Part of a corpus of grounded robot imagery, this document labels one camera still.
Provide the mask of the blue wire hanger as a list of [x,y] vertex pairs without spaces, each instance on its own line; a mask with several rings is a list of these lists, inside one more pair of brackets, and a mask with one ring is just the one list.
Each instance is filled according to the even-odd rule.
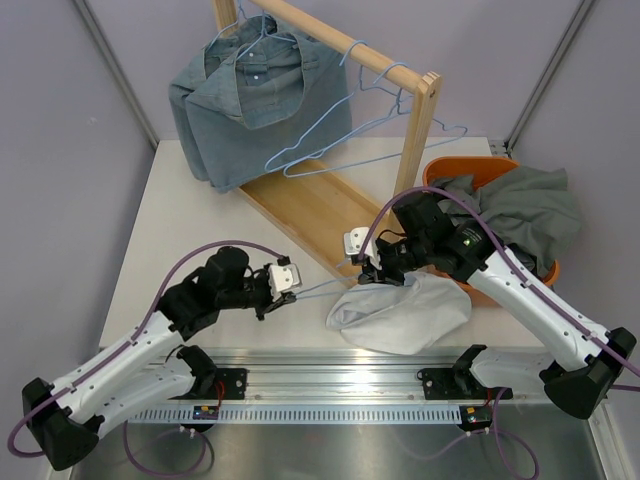
[[[359,92],[356,96],[363,97],[365,95],[365,93],[366,92]],[[372,130],[369,130],[369,131],[366,131],[364,133],[361,133],[361,134],[355,136],[354,138],[348,140],[346,143],[343,143],[343,144],[346,144],[347,146],[349,146],[349,145],[354,146],[355,145],[355,138],[364,138],[364,139],[367,139],[367,140],[376,139],[376,138],[389,138],[389,137],[391,137],[391,138],[399,138],[400,137],[400,135],[399,135],[400,127],[401,126],[406,127],[408,125],[408,118],[409,118],[409,114],[411,113],[411,109],[410,108],[408,108],[406,110],[403,110],[402,106],[404,104],[408,103],[410,100],[412,100],[413,97],[414,97],[413,94],[407,94],[406,96],[403,96],[403,92],[402,92],[403,103],[402,103],[402,105],[400,107],[401,112],[403,113],[402,116],[398,116],[398,117],[392,119],[391,121],[389,121],[387,123],[381,124],[381,125],[373,128]],[[329,124],[329,117],[316,130],[318,130],[321,126],[327,126],[328,124]],[[336,154],[345,153],[346,150],[342,147],[343,144],[338,145],[337,147],[334,147],[333,149],[329,150],[327,153],[329,153],[330,151],[334,151]],[[306,161],[302,162],[301,164],[299,164],[297,166],[294,166],[292,169],[290,169],[289,173],[290,174],[299,174],[299,177],[303,177],[303,176],[310,176],[312,174],[319,174],[319,173],[333,172],[333,171],[341,171],[341,170],[346,170],[346,169],[349,169],[349,168],[357,168],[359,166],[375,163],[377,161],[382,161],[382,160],[386,160],[386,159],[395,158],[395,157],[400,156],[400,155],[401,155],[401,152],[398,151],[396,153],[392,153],[392,154],[389,154],[389,155],[386,155],[386,156],[379,156],[379,157],[376,157],[376,158],[360,160],[358,162],[345,163],[343,165],[334,165],[334,166],[329,166],[329,167],[324,167],[324,168],[315,168],[311,172],[302,172],[302,173],[300,173],[297,170],[295,170],[295,169],[301,169],[303,166],[309,166],[309,161],[311,161],[311,160],[306,160]]]

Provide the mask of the grey pleated skirt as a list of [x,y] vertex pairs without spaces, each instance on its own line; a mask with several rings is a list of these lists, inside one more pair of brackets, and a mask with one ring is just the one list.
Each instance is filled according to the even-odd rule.
[[567,172],[519,166],[478,188],[473,180],[471,174],[442,177],[431,185],[474,209],[527,269],[545,278],[583,225]]

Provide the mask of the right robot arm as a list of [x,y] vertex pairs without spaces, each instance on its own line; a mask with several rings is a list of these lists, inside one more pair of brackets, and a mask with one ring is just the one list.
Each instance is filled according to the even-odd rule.
[[375,238],[375,224],[345,233],[345,254],[362,269],[359,283],[399,286],[408,273],[433,266],[481,292],[545,346],[551,363],[542,368],[522,355],[508,357],[474,345],[452,368],[456,389],[466,398],[500,388],[542,391],[566,414],[590,418],[623,371],[639,372],[629,361],[636,337],[623,327],[607,329],[572,308],[477,213],[453,224],[439,206],[442,199],[458,200],[429,186],[410,188],[389,200],[382,209],[393,212],[403,229],[396,242]]

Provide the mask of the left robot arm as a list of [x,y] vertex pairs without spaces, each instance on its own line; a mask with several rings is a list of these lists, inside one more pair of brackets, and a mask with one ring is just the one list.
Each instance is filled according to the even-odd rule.
[[225,310],[258,320],[295,302],[298,267],[286,256],[254,270],[245,241],[212,243],[214,254],[181,282],[163,283],[141,323],[52,382],[24,386],[23,419],[56,471],[82,461],[115,427],[157,402],[221,395],[211,357],[188,342]]

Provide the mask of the white shirt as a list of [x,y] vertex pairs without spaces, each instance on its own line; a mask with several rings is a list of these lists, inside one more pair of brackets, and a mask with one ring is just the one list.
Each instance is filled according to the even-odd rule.
[[471,315],[471,299],[454,281],[411,272],[401,286],[351,288],[329,311],[326,328],[360,348],[414,355],[467,323]]

